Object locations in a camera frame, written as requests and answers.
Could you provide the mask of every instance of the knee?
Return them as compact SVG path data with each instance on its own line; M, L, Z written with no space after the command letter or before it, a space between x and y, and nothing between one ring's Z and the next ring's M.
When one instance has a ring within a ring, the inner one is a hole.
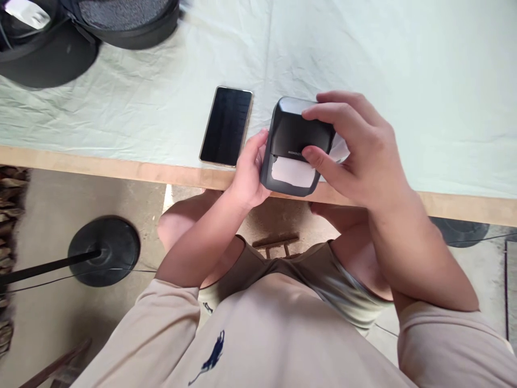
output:
M192 221L180 214L165 212L158 220L158 237L165 249L169 250L191 226Z

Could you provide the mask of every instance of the phone screen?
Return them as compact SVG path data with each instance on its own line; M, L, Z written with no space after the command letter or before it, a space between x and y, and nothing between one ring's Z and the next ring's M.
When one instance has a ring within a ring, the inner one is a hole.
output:
M203 162L237 165L250 108L251 92L222 86L216 89L199 155Z

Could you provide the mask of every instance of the shorts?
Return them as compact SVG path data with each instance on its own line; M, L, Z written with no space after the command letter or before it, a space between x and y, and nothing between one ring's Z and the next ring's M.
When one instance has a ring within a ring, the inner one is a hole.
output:
M381 312L393 304L351 276L332 252L330 241L316 244L294 259L265 259L244 242L246 246L233 267L219 281L199 291L201 310L208 315L225 298L271 273L282 273L311 288L362 335L366 335Z

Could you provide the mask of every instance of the gold phone frame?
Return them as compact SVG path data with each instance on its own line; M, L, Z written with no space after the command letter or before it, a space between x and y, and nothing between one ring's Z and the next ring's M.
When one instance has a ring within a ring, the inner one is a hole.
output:
M212 100L212 107L210 108L210 115L208 115L208 122L206 123L205 134L203 136L203 142L201 143L201 149L199 150L199 157L198 157L198 159L202 163L215 164L215 165L220 165L220 166L224 166L224 167L235 168L237 165L229 165L229 164L222 164L222 163L216 163L216 162L208 162L208 161L204 161L204 160L201 159L201 153L203 152L203 146L205 145L206 133L208 132L208 125L210 124L210 118L212 117L212 111L214 109L215 96L217 95L217 91L220 88L222 88L222 89L232 89L232 90L236 90L236 91L239 91L239 92L247 92L247 93L251 94L251 99L249 100L248 115L246 116L246 122L244 123L244 132L242 133L241 147L239 148L239 156L241 155L242 146L244 145L244 142L246 141L246 135L248 134L249 117L251 115L251 107L253 106L253 97L254 97L253 96L253 92L252 91L247 91L247 90L244 90L244 89L230 88L228 86L218 86L217 88L215 88L214 99Z

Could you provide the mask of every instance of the finger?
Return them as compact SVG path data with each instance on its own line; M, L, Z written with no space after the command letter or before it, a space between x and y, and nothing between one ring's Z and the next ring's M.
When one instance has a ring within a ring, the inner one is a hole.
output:
M260 165L262 165L262 163L264 162L264 155L266 154L266 145L263 144L258 150Z
M316 95L318 102L345 102L353 107L365 121L373 126L380 126L386 123L386 120L377 112L375 107L366 97L360 93L347 91L330 91L318 93Z
M252 136L248 139L246 144L244 145L244 148L242 150L241 156L239 157L240 160L245 161L247 163L254 163L255 159L257 159L257 155L259 153L260 147L262 147L267 139L268 139L269 132L265 129L262 129L259 133L257 133L255 136Z
M306 120L319 120L334 125L347 142L354 141L369 130L369 124L351 105L343 102L315 104L302 112Z
M337 191L343 193L347 187L352 187L355 177L330 159L321 148L309 145L303 149L302 155Z

